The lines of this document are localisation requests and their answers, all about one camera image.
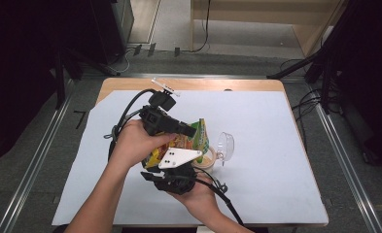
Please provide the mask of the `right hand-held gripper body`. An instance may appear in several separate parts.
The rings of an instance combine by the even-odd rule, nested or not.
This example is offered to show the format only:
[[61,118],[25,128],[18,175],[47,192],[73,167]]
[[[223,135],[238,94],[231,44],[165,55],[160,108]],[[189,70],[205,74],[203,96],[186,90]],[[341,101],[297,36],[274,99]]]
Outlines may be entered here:
[[163,176],[153,178],[156,188],[175,194],[191,191],[196,177],[191,164],[201,155],[200,150],[169,148],[157,165]]

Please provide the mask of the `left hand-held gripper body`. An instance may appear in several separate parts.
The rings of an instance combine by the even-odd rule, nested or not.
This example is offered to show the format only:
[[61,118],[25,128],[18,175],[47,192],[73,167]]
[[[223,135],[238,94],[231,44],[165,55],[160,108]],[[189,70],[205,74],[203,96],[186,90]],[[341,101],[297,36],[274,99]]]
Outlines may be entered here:
[[160,86],[162,91],[155,91],[148,100],[149,104],[140,111],[139,117],[142,118],[145,130],[151,136],[159,132],[180,133],[180,122],[166,113],[176,104],[172,94],[178,93],[156,78],[152,78],[152,83]]

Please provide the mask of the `yellow seasoning packet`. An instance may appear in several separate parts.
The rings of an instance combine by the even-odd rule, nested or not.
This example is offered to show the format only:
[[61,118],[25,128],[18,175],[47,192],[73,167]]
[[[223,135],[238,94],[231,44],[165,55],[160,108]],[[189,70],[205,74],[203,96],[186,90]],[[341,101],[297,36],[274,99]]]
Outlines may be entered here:
[[143,167],[148,169],[157,166],[166,154],[168,148],[200,150],[202,154],[206,154],[209,150],[209,138],[207,135],[205,119],[201,118],[199,121],[192,123],[191,127],[196,130],[192,137],[177,135],[174,140],[154,149],[142,162]]

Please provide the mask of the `glass jar with beige lid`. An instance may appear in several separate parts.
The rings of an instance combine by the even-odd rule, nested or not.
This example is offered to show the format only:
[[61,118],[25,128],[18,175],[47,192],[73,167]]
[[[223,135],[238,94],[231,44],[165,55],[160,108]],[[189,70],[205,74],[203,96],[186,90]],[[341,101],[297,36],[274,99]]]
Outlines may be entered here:
[[201,169],[203,171],[211,173],[214,170],[214,166],[217,161],[221,166],[224,166],[226,162],[231,160],[234,153],[234,138],[231,134],[222,132],[219,136],[219,141],[215,147],[209,147],[209,149],[203,154],[209,156],[213,163],[210,166],[199,166],[196,164],[196,159],[192,162],[192,167],[195,169]]

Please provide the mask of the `person's left hand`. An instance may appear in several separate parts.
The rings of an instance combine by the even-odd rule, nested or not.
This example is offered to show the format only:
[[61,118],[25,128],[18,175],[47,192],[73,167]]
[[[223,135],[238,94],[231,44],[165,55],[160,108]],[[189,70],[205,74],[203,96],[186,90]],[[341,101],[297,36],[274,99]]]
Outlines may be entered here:
[[175,137],[173,133],[150,136],[141,120],[130,120],[119,135],[107,167],[117,172],[127,171],[154,149],[171,142]]

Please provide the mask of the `person's right hand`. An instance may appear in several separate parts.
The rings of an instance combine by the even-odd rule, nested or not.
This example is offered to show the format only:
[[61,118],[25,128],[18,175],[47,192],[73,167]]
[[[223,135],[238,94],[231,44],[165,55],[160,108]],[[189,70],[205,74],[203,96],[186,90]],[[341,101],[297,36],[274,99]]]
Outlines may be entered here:
[[214,192],[203,183],[196,183],[193,189],[185,194],[169,192],[169,195],[183,204],[193,217],[203,223],[221,213]]

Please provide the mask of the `light brown powder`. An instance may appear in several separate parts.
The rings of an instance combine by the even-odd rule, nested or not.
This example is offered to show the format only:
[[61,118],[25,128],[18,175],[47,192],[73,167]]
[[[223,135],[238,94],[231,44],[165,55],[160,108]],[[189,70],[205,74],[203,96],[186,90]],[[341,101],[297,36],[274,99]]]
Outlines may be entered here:
[[207,155],[203,155],[196,159],[196,164],[199,166],[210,166],[212,163],[213,160]]

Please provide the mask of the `white table mat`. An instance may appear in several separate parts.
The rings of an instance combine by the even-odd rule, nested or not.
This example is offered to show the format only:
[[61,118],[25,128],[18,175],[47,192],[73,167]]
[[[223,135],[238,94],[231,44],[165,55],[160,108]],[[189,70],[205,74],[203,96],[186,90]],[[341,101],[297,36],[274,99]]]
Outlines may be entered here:
[[[108,161],[108,134],[125,107],[139,109],[148,94],[113,91],[89,113],[87,127],[53,217],[67,224],[85,202]],[[222,132],[234,154],[213,173],[245,224],[325,226],[326,208],[282,91],[183,91],[170,110],[184,122],[205,119],[211,146]]]

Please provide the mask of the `black metal stand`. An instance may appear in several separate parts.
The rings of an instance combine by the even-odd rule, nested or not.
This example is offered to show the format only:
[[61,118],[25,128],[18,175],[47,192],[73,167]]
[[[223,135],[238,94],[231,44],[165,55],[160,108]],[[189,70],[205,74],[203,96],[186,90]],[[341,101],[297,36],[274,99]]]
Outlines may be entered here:
[[58,110],[65,101],[65,82],[64,72],[70,75],[71,80],[79,80],[82,77],[83,71],[80,62],[87,64],[93,69],[104,75],[115,76],[116,71],[113,71],[109,66],[93,61],[87,56],[76,50],[68,48],[57,48],[54,55],[54,76],[56,82],[56,106]]

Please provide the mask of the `dark cabinet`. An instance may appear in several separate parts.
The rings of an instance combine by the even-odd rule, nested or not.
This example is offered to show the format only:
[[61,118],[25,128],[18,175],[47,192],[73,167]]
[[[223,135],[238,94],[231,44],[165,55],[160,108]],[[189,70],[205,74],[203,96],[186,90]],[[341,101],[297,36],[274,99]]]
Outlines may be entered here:
[[90,0],[100,41],[100,61],[111,64],[126,53],[134,15],[130,0]]

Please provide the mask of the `black tripod stand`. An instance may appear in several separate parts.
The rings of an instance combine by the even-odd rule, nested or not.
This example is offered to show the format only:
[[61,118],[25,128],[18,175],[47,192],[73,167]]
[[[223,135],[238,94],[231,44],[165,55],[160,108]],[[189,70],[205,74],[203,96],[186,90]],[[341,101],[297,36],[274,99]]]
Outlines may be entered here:
[[267,76],[271,80],[281,80],[290,73],[310,64],[304,75],[307,83],[314,83],[323,76],[321,105],[326,113],[329,112],[330,80],[335,76],[336,57],[340,55],[341,47],[348,42],[352,34],[352,24],[357,17],[357,11],[362,0],[349,0],[344,13],[339,18],[336,26],[332,29],[322,46],[308,58],[303,58],[290,67]]

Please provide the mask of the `wooden shelf unit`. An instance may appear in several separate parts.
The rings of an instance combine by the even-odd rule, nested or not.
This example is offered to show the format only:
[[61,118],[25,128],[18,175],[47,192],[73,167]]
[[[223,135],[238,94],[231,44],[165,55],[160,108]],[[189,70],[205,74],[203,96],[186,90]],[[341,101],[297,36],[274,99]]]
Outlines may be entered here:
[[347,0],[191,0],[191,31],[196,19],[290,24],[305,57],[329,26],[335,25]]

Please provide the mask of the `dark curtain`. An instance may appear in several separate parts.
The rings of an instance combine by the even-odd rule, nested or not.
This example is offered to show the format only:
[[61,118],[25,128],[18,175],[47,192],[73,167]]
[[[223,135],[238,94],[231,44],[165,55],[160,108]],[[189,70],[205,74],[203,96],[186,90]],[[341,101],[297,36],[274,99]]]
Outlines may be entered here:
[[382,163],[382,0],[351,0],[341,43],[339,84],[372,162]]
[[0,157],[57,91],[51,69],[87,0],[0,0]]

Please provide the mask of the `metal floor rail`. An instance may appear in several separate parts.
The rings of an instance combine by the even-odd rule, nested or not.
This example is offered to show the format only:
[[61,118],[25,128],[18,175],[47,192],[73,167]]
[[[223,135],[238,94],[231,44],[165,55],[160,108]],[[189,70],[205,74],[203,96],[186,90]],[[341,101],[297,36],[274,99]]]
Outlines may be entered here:
[[0,233],[11,233],[17,222],[17,218],[24,207],[29,193],[41,171],[45,158],[50,150],[54,136],[63,121],[73,97],[77,82],[69,80],[65,86],[66,97],[60,107],[54,111],[52,119],[46,129],[36,151],[32,155],[30,163],[14,193],[8,208],[0,221]]
[[376,213],[329,114],[320,106],[317,113],[330,140],[335,157],[341,167],[369,233],[382,233],[382,222]]

